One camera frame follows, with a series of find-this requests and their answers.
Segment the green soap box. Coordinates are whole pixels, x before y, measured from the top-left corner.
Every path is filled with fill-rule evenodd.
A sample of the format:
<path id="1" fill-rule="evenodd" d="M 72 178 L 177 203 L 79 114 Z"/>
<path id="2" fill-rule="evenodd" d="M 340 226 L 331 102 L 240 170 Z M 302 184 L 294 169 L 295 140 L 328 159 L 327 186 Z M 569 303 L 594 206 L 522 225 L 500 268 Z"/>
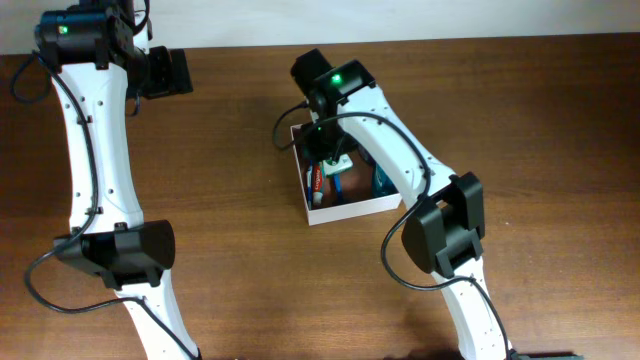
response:
<path id="1" fill-rule="evenodd" d="M 322 167 L 324 175 L 331 177 L 350 170 L 353 167 L 353 161 L 348 154 L 342 154 L 336 161 L 332 159 L 323 160 Z"/>

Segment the blue disposable razor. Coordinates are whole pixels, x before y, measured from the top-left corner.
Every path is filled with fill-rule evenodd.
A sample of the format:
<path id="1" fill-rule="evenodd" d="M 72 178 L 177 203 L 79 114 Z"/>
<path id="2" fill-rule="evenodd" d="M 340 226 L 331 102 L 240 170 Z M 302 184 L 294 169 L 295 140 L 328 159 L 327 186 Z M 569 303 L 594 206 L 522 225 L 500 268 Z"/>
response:
<path id="1" fill-rule="evenodd" d="M 334 205 L 339 206 L 345 203 L 345 198 L 343 194 L 340 176 L 338 174 L 333 176 L 333 183 L 334 183 L 334 189 L 336 194 L 336 200 L 334 201 Z"/>

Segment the green Colgate toothpaste tube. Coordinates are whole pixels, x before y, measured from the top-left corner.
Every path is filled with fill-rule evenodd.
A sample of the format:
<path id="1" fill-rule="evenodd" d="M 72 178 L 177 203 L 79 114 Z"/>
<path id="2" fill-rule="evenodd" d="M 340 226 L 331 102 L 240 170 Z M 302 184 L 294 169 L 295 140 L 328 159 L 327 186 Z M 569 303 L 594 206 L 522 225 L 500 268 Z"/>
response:
<path id="1" fill-rule="evenodd" d="M 320 207 L 324 196 L 324 168 L 321 162 L 313 165 L 312 171 L 312 204 Z"/>

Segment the teal mouthwash bottle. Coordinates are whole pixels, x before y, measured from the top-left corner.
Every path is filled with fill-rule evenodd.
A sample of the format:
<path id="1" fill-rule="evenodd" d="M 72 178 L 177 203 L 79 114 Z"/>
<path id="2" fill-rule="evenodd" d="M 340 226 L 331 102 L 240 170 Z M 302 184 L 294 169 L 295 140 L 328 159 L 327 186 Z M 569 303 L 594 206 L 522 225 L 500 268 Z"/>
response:
<path id="1" fill-rule="evenodd" d="M 374 198 L 386 197 L 398 193 L 395 185 L 379 164 L 375 165 L 372 173 L 371 191 Z"/>

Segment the blue white toothbrush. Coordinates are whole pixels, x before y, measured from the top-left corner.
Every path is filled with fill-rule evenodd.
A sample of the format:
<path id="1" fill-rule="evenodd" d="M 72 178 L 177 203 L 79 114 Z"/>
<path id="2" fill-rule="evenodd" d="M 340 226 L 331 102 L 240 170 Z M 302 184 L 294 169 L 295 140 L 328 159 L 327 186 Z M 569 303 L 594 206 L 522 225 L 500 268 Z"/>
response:
<path id="1" fill-rule="evenodd" d="M 307 210 L 312 210 L 313 207 L 313 162 L 310 161 L 306 167 L 305 172 L 305 188 L 306 188 L 306 205 Z"/>

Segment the dark blue spray bottle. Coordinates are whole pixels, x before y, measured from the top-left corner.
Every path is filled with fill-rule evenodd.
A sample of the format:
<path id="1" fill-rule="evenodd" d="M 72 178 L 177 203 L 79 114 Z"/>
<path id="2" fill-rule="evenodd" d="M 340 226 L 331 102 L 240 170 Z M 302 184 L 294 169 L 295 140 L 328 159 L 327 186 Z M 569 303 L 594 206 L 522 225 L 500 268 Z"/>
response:
<path id="1" fill-rule="evenodd" d="M 368 165 L 368 166 L 374 166 L 375 165 L 375 160 L 374 158 L 371 156 L 371 154 L 362 146 L 359 145 L 358 146 L 358 153 L 361 157 L 361 159 Z"/>

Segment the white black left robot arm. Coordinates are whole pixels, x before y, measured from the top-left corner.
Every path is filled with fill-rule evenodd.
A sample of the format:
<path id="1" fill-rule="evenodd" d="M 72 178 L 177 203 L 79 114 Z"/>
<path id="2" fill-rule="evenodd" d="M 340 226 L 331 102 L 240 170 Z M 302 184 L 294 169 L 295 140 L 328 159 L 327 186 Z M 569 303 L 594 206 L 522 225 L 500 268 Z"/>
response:
<path id="1" fill-rule="evenodd" d="M 72 179 L 70 231 L 51 256 L 98 277 L 126 307 L 151 359 L 197 359 L 172 288 L 175 237 L 148 221 L 129 159 L 126 104 L 192 89 L 180 50 L 150 47 L 148 3 L 81 1 L 45 12 L 37 57 L 60 101 Z"/>

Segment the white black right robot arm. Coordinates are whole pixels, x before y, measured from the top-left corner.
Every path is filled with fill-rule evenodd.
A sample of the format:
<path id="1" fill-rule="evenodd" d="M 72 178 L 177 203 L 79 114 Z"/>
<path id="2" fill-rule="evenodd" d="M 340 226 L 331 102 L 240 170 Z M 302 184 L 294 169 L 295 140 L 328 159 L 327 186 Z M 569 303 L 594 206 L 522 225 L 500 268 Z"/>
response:
<path id="1" fill-rule="evenodd" d="M 484 194 L 471 172 L 458 175 L 435 158 L 395 114 L 358 60 L 332 66 L 313 49 L 290 74 L 310 122 L 292 140 L 315 163 L 362 147 L 406 207 L 381 244 L 381 263 L 400 285 L 442 293 L 465 359 L 509 359 L 515 351 L 484 277 Z"/>

